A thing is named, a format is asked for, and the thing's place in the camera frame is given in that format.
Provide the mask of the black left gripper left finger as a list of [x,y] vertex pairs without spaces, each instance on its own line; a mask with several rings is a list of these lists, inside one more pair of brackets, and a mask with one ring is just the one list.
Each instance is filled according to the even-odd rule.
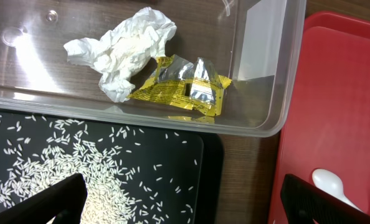
[[87,199],[82,174],[74,174],[0,213],[3,224],[76,223]]

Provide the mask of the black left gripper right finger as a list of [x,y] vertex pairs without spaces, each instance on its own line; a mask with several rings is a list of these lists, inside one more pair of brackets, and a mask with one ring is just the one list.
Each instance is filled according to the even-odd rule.
[[288,223],[370,224],[369,215],[293,174],[285,175],[280,198]]

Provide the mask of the white plastic spoon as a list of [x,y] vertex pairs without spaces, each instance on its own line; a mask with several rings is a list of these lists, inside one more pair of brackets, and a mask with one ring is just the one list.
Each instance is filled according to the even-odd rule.
[[336,174],[326,169],[316,169],[311,176],[317,188],[361,212],[361,209],[355,206],[355,204],[345,196],[343,182]]

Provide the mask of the white tissue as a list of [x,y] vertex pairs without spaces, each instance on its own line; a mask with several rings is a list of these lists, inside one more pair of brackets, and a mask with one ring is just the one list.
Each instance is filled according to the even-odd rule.
[[101,73],[101,91],[113,102],[122,103],[135,89],[131,77],[151,58],[165,56],[166,42],[176,30],[175,23],[161,11],[144,7],[100,39],[74,39],[64,44],[64,49],[69,63]]

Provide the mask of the yellow foil wrapper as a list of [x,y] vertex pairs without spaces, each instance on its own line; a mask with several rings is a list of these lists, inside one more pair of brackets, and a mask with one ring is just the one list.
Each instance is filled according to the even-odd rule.
[[221,114],[224,90],[232,83],[214,64],[198,58],[192,63],[178,55],[159,57],[157,67],[130,98],[197,110],[206,116]]

